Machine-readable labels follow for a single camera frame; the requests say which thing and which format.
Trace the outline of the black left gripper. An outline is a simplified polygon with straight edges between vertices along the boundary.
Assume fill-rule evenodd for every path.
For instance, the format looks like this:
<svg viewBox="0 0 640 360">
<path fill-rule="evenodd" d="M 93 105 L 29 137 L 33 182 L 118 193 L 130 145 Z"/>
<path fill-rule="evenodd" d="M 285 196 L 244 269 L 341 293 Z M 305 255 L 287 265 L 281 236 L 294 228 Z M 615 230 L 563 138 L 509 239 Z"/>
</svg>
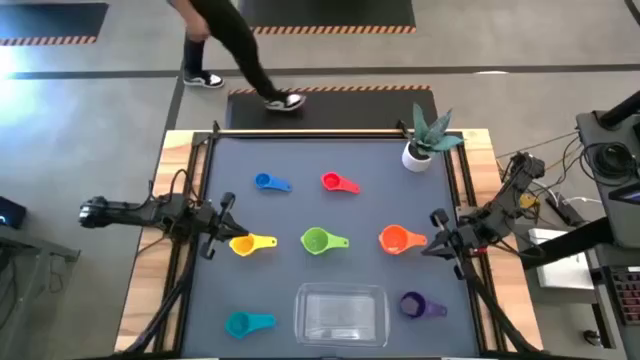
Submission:
<svg viewBox="0 0 640 360">
<path fill-rule="evenodd" d="M 220 200 L 221 210 L 217 211 L 211 201 L 203 202 L 197 215 L 198 231 L 209 235 L 201 246 L 200 255 L 211 260 L 214 256 L 214 241 L 229 241 L 248 235 L 248 230 L 235 221 L 229 213 L 235 203 L 235 194 L 225 192 Z"/>
</svg>

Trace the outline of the yellow measuring cup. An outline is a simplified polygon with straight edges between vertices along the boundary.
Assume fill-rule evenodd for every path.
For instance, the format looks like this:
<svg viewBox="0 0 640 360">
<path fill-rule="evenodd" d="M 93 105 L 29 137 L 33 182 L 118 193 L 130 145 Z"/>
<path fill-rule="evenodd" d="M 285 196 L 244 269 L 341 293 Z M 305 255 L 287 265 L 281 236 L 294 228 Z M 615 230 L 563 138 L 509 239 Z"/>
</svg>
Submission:
<svg viewBox="0 0 640 360">
<path fill-rule="evenodd" d="M 229 246 L 236 255 L 246 257 L 260 249 L 274 248 L 277 244 L 278 240 L 276 237 L 250 233 L 246 236 L 232 238 Z"/>
</svg>

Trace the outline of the orange measuring cup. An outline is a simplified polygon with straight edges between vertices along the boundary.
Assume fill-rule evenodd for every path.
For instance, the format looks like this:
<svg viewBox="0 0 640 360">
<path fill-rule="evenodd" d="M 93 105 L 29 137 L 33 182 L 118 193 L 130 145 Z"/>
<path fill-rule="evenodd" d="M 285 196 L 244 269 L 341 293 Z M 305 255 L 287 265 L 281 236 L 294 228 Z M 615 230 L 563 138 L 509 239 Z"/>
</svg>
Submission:
<svg viewBox="0 0 640 360">
<path fill-rule="evenodd" d="M 378 236 L 381 248 L 390 255 L 399 255 L 410 248 L 427 245 L 427 237 L 413 233 L 400 225 L 385 227 Z"/>
</svg>

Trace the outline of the blue measuring cup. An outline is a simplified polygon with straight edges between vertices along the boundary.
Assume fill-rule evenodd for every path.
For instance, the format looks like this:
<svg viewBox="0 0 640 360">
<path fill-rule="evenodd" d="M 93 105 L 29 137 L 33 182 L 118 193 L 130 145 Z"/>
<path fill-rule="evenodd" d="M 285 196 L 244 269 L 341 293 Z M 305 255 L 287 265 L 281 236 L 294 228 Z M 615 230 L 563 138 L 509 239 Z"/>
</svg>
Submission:
<svg viewBox="0 0 640 360">
<path fill-rule="evenodd" d="M 291 192 L 291 184 L 284 179 L 268 173 L 258 173 L 254 178 L 255 185 L 260 190 L 277 190 Z"/>
</svg>

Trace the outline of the purple measuring cup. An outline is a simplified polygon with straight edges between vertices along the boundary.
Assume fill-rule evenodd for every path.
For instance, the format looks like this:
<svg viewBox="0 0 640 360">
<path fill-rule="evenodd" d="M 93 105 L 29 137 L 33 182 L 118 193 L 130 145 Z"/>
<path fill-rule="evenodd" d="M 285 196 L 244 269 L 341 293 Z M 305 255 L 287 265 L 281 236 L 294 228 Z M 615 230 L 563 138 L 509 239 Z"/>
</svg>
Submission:
<svg viewBox="0 0 640 360">
<path fill-rule="evenodd" d="M 439 318 L 448 315 L 446 306 L 427 299 L 418 292 L 406 292 L 399 302 L 400 311 L 411 319 Z"/>
</svg>

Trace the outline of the green measuring cup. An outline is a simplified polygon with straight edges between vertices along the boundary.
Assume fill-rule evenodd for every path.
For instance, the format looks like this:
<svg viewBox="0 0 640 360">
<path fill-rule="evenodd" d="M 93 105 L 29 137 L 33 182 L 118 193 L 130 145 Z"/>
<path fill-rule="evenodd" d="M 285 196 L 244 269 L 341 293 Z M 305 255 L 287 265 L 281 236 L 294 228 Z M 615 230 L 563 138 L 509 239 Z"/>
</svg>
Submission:
<svg viewBox="0 0 640 360">
<path fill-rule="evenodd" d="M 312 255 L 321 255 L 330 249 L 350 246 L 347 238 L 334 235 L 321 227 L 312 227 L 305 231 L 301 236 L 301 243 Z"/>
</svg>

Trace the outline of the teal measuring cup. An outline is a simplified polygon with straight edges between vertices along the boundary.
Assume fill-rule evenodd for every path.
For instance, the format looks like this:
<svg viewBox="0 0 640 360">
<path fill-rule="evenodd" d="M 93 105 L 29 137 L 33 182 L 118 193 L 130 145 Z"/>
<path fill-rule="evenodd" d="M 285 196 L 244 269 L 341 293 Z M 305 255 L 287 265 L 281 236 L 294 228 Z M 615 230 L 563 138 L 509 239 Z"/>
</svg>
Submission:
<svg viewBox="0 0 640 360">
<path fill-rule="evenodd" d="M 276 325 L 276 318 L 271 314 L 235 312 L 225 322 L 226 332 L 236 339 Z"/>
</svg>

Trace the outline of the red measuring cup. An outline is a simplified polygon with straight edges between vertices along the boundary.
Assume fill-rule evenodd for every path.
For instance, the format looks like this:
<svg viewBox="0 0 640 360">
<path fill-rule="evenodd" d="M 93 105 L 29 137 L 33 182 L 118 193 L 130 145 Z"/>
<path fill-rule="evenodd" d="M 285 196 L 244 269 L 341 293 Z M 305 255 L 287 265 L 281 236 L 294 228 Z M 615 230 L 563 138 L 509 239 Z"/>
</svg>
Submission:
<svg viewBox="0 0 640 360">
<path fill-rule="evenodd" d="M 360 193 L 360 186 L 350 179 L 335 172 L 327 172 L 321 177 L 323 187 L 327 191 L 342 191 L 352 194 Z"/>
</svg>

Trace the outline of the succulent plant in white pot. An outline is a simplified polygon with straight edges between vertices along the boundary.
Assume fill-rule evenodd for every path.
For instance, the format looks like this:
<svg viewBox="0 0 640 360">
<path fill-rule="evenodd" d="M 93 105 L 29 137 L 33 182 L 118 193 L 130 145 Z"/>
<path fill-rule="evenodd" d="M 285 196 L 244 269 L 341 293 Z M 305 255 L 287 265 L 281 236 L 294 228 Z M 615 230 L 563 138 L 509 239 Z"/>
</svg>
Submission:
<svg viewBox="0 0 640 360">
<path fill-rule="evenodd" d="M 407 139 L 402 163 L 407 170 L 419 173 L 427 170 L 435 154 L 449 151 L 462 144 L 463 139 L 446 134 L 452 118 L 451 109 L 439 116 L 431 125 L 426 122 L 423 109 L 417 103 L 413 104 L 412 114 L 414 126 L 412 133 L 406 129 L 403 122 L 399 123 Z"/>
</svg>

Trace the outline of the white box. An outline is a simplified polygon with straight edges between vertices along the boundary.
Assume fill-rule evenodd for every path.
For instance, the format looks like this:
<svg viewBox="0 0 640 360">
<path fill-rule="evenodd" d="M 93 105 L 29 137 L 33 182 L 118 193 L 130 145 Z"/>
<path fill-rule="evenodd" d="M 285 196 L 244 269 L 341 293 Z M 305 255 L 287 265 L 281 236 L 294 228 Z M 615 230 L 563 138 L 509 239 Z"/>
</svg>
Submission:
<svg viewBox="0 0 640 360">
<path fill-rule="evenodd" d="M 528 231 L 530 240 L 541 245 L 566 234 L 566 231 L 532 228 Z M 553 263 L 536 268 L 539 284 L 543 288 L 593 290 L 590 270 L 585 253 L 565 257 Z"/>
</svg>

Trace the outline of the grey side desk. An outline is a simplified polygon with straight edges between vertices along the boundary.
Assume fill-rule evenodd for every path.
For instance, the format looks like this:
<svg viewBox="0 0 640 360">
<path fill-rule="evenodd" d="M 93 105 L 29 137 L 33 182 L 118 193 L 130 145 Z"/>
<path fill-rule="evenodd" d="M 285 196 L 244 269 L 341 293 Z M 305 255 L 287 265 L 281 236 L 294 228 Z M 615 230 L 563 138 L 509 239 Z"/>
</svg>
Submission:
<svg viewBox="0 0 640 360">
<path fill-rule="evenodd" d="M 597 184 L 615 242 L 640 249 L 640 90 L 576 116 L 582 170 Z"/>
</svg>

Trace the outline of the person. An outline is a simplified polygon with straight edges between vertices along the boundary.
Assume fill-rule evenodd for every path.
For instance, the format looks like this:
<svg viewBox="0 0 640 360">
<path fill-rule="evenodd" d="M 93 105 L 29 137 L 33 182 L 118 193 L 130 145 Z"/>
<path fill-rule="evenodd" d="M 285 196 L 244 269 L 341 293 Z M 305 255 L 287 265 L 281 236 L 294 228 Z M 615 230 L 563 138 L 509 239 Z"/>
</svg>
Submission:
<svg viewBox="0 0 640 360">
<path fill-rule="evenodd" d="M 166 0 L 185 25 L 183 82 L 205 88 L 220 88 L 224 79 L 203 68 L 205 42 L 219 41 L 234 58 L 240 72 L 272 111 L 301 107 L 301 94 L 277 89 L 262 67 L 258 45 L 242 15 L 230 0 Z"/>
</svg>

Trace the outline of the grey metal stand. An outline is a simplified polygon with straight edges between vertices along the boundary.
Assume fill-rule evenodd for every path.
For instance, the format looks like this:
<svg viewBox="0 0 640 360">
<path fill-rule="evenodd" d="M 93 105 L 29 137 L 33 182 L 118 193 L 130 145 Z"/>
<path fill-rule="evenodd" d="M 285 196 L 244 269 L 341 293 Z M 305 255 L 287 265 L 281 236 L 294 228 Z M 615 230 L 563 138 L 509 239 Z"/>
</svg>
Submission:
<svg viewBox="0 0 640 360">
<path fill-rule="evenodd" d="M 7 265 L 12 271 L 12 305 L 0 321 L 0 360 L 10 360 L 26 335 L 29 312 L 44 290 L 51 258 L 76 262 L 80 251 L 6 226 L 0 226 L 0 245 L 11 253 Z"/>
</svg>

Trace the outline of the black electronic device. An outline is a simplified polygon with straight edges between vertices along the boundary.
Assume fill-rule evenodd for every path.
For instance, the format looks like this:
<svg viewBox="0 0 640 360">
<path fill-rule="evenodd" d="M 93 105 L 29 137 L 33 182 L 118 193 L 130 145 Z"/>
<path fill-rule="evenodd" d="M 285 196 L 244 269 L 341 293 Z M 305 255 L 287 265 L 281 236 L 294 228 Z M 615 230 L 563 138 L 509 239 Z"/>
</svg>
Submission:
<svg viewBox="0 0 640 360">
<path fill-rule="evenodd" d="M 24 206 L 0 196 L 0 225 L 20 229 L 26 214 Z"/>
</svg>

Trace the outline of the black floor mat striped edge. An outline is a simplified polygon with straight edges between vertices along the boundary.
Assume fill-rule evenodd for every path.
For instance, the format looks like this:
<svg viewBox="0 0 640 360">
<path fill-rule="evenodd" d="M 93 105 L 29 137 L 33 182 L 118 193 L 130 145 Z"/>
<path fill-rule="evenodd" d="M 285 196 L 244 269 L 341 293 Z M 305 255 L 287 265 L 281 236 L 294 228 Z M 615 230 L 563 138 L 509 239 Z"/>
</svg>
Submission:
<svg viewBox="0 0 640 360">
<path fill-rule="evenodd" d="M 107 3 L 0 5 L 0 46 L 93 44 L 108 9 Z"/>
<path fill-rule="evenodd" d="M 238 0 L 257 35 L 411 34 L 412 0 Z"/>
</svg>

